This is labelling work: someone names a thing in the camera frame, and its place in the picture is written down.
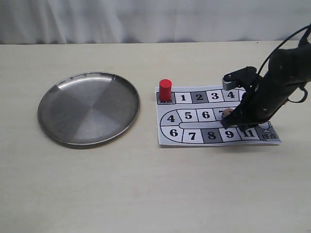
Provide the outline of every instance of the white table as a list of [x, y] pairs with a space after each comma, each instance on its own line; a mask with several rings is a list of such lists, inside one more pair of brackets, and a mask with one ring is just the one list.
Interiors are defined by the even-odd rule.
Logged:
[[[157, 141], [160, 79], [220, 85], [226, 73], [260, 67], [278, 44], [1, 45], [0, 232], [310, 233], [310, 98], [274, 116], [277, 147], [161, 149]], [[112, 143], [67, 149], [41, 131], [37, 107], [56, 82], [86, 71], [131, 81], [141, 111]]]

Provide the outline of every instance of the number 7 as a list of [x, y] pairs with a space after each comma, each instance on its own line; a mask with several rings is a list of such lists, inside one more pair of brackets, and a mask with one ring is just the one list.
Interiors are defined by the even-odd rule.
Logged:
[[189, 135], [192, 135], [192, 136], [191, 136], [191, 140], [194, 140], [195, 133], [189, 133]]

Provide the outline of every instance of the white backdrop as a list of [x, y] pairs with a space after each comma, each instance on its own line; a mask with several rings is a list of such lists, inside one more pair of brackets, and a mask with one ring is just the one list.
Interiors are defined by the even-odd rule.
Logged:
[[0, 0], [0, 43], [281, 40], [310, 21], [311, 0]]

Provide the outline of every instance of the black cable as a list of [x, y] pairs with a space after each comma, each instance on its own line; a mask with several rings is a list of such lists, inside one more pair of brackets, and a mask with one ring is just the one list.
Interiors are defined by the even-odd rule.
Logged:
[[311, 27], [308, 28], [306, 30], [306, 32], [303, 34], [303, 36], [301, 37], [300, 41], [299, 41], [299, 44], [298, 44], [298, 47], [302, 47], [302, 46], [305, 46], [305, 45], [308, 45], [309, 42], [308, 42], [308, 37], [309, 35], [311, 34]]
[[295, 35], [301, 33], [302, 31], [304, 31], [304, 30], [306, 30], [306, 29], [311, 30], [311, 24], [308, 25], [308, 26], [306, 26], [306, 27], [303, 27], [303, 28], [299, 29], [297, 32], [291, 34], [291, 35], [290, 35], [289, 37], [287, 37], [281, 44], [279, 44], [279, 46], [277, 46], [277, 47], [270, 53], [270, 55], [266, 58], [266, 60], [262, 63], [262, 65], [261, 65], [261, 67], [260, 67], [260, 69], [259, 69], [259, 71], [258, 71], [258, 76], [260, 75], [260, 72], [262, 71], [264, 65], [265, 65], [265, 64], [267, 63], [267, 61], [270, 59], [272, 53], [274, 53], [276, 50], [278, 50], [279, 48], [281, 48], [281, 47], [282, 47], [288, 40], [290, 40], [292, 37], [294, 37]]

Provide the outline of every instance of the stainless steel plate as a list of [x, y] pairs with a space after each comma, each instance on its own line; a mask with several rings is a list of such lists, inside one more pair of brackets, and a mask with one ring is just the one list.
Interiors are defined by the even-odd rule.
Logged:
[[38, 120], [44, 132], [60, 143], [94, 145], [126, 131], [139, 107], [138, 92], [126, 79], [90, 72], [54, 85], [40, 102]]

